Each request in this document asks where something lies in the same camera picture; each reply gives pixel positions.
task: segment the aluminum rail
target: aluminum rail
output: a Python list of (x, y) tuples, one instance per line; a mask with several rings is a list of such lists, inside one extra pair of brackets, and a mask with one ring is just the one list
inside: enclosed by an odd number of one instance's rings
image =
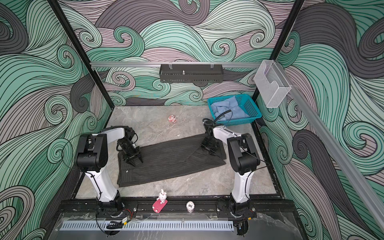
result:
[(349, 158), (328, 127), (320, 119), (317, 113), (312, 110), (312, 107), (303, 97), (303, 94), (295, 86), (292, 87), (290, 93), (301, 109), (301, 112), (306, 116), (308, 122), (315, 129), (317, 136), (325, 145), (329, 155), (337, 162), (356, 193), (376, 220), (378, 226), (384, 232), (384, 203), (382, 200), (373, 190), (367, 179), (357, 169), (356, 165)]
[(261, 62), (144, 62), (144, 61), (94, 61), (90, 62), (92, 68), (159, 68), (161, 64), (221, 64), (223, 68), (258, 68)]

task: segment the gray marble surface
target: gray marble surface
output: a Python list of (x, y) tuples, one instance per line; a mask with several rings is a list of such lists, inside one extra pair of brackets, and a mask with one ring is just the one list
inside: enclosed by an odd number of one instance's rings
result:
[[(177, 117), (176, 123), (168, 121), (170, 115)], [(116, 125), (132, 127), (139, 136), (136, 145), (147, 146), (202, 134), (205, 132), (202, 124), (203, 118), (212, 118), (207, 106), (121, 106), (115, 107), (108, 127)], [(234, 125), (228, 128), (238, 133), (250, 133), (260, 158), (264, 160), (251, 124)], [(116, 142), (113, 142), (108, 145), (107, 168), (112, 183), (119, 189), (123, 197), (157, 196), (160, 189), (164, 189), (168, 196), (229, 195), (232, 191), (235, 172), (229, 163), (226, 144), (224, 144), (224, 148), (227, 154), (225, 160), (227, 164), (221, 167), (172, 179), (119, 188), (117, 185), (118, 152), (116, 151)], [(276, 193), (267, 168), (255, 172), (250, 185), (250, 193)], [(91, 181), (85, 177), (76, 197), (84, 199), (95, 198), (95, 196), (96, 191)]]

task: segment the white arm segment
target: white arm segment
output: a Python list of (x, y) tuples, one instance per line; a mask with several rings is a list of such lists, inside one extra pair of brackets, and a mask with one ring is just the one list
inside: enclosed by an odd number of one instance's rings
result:
[(235, 183), (233, 185), (232, 196), (237, 203), (248, 201), (249, 186), (254, 173), (255, 172), (246, 172), (244, 175), (240, 175), (238, 172), (235, 173)]
[[(124, 128), (118, 127), (110, 130), (105, 130), (101, 132), (103, 134), (107, 134), (107, 143), (114, 142), (118, 139), (121, 139), (125, 136)], [(97, 136), (100, 133), (95, 133), (92, 134), (93, 136)], [(107, 166), (103, 167), (100, 169), (100, 172), (96, 171), (88, 171), (85, 173), (89, 179), (91, 180), (93, 186), (96, 189), (97, 192), (97, 197), (100, 199), (101, 202), (109, 202), (115, 199), (116, 194), (118, 190), (115, 188), (113, 185), (111, 178), (109, 177)]]
[(91, 180), (97, 192), (97, 198), (100, 199), (101, 202), (109, 202), (115, 199), (118, 190), (112, 184), (106, 166), (100, 169), (100, 172), (88, 171), (85, 172), (85, 174)]
[(233, 132), (225, 126), (217, 126), (214, 128), (214, 137), (227, 144), (227, 139), (230, 137), (240, 137), (241, 133)]
[(114, 142), (116, 140), (119, 140), (125, 136), (124, 128), (118, 127), (110, 130), (105, 130), (101, 132), (103, 134), (107, 134), (107, 143)]
[[(241, 134), (229, 130), (225, 126), (217, 126), (213, 129), (214, 137), (227, 144), (230, 137), (240, 137)], [(249, 186), (254, 172), (246, 172), (243, 175), (235, 172), (235, 183), (233, 185), (232, 196), (237, 203), (246, 202), (249, 199)]]

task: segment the small round container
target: small round container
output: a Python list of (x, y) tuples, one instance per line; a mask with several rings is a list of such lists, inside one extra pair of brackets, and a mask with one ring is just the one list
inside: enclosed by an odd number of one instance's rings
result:
[(187, 202), (187, 211), (193, 212), (195, 210), (195, 204), (192, 201)]

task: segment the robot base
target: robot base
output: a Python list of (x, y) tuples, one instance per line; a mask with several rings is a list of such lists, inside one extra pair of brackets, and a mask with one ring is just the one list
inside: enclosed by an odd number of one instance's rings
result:
[(99, 212), (105, 211), (108, 214), (108, 217), (120, 217), (122, 211), (124, 210), (124, 205), (121, 202), (121, 197), (119, 191), (116, 194), (116, 197), (109, 202), (98, 202)]
[(232, 196), (229, 199), (229, 209), (234, 217), (242, 217), (247, 211), (249, 211), (250, 200), (242, 203), (237, 203)]

